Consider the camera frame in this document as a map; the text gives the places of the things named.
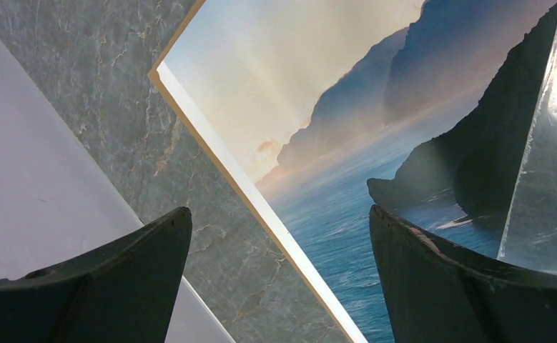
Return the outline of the clear acrylic sheet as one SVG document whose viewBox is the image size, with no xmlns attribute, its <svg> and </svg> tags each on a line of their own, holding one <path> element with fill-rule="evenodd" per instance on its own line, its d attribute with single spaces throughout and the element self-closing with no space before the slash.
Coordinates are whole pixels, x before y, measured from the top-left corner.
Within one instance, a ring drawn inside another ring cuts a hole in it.
<svg viewBox="0 0 557 343">
<path fill-rule="evenodd" d="M 557 24 L 498 258 L 557 274 Z"/>
</svg>

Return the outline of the coastal landscape photo board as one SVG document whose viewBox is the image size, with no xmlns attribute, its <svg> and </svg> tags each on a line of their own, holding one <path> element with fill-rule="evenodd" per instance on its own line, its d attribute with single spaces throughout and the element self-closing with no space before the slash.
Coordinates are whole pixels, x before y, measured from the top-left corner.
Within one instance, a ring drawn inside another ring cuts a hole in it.
<svg viewBox="0 0 557 343">
<path fill-rule="evenodd" d="M 205 1 L 154 75 L 358 342 L 382 206 L 494 257 L 557 1 Z"/>
</svg>

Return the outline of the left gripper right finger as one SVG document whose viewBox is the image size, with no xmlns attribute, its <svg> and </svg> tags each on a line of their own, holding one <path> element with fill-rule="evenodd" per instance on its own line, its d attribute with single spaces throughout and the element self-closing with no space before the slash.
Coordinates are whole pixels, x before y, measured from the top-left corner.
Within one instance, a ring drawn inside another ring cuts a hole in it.
<svg viewBox="0 0 557 343">
<path fill-rule="evenodd" d="M 369 225 L 396 342 L 557 342 L 557 274 L 479 254 L 377 205 Z"/>
</svg>

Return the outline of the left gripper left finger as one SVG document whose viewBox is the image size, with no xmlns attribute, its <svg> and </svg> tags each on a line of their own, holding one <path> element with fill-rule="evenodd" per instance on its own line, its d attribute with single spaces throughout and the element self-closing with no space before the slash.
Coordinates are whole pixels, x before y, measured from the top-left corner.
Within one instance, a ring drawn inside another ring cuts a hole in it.
<svg viewBox="0 0 557 343">
<path fill-rule="evenodd" d="M 26 276 L 0 279 L 0 342 L 163 342 L 192 236 L 178 207 Z"/>
</svg>

